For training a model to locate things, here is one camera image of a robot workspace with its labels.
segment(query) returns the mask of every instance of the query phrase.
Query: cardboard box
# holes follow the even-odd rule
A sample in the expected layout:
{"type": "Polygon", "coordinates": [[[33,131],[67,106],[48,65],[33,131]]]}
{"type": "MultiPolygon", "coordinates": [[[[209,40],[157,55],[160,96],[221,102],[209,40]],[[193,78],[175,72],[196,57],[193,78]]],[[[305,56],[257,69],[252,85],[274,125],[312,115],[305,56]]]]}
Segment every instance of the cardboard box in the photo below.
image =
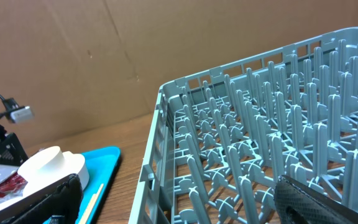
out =
{"type": "Polygon", "coordinates": [[[2,125],[26,147],[118,123],[167,81],[352,26],[358,1],[0,1],[0,93],[35,112],[2,125]]]}

